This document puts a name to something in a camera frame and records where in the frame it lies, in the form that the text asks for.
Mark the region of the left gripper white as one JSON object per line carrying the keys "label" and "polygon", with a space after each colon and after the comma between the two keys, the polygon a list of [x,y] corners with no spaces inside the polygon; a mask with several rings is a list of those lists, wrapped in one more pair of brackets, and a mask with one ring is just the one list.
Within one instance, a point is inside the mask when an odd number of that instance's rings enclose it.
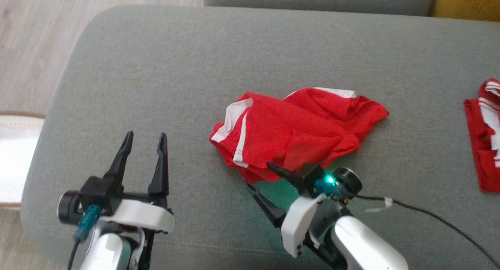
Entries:
{"label": "left gripper white", "polygon": [[[123,181],[127,158],[132,151],[134,132],[128,131],[123,139],[105,179]],[[157,163],[152,181],[148,185],[148,194],[125,193],[113,215],[102,211],[99,221],[113,222],[126,227],[140,227],[157,233],[170,233],[174,230],[175,217],[167,206],[169,195],[168,176],[168,140],[166,134],[160,134],[157,146]],[[58,204],[58,218],[62,224],[77,226],[84,214],[78,191],[65,192]]]}

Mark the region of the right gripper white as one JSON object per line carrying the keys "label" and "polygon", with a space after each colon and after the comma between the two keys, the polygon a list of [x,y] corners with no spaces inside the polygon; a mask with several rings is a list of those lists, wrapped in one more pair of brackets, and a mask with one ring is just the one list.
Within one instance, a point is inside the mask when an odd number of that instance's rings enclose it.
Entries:
{"label": "right gripper white", "polygon": [[284,249],[293,257],[301,254],[306,243],[320,250],[327,243],[319,239],[346,211],[346,205],[361,191],[361,179],[347,167],[327,173],[322,167],[304,167],[292,172],[275,163],[267,167],[297,189],[299,197],[289,211],[275,206],[255,186],[245,183],[249,194],[273,227],[280,228]]}

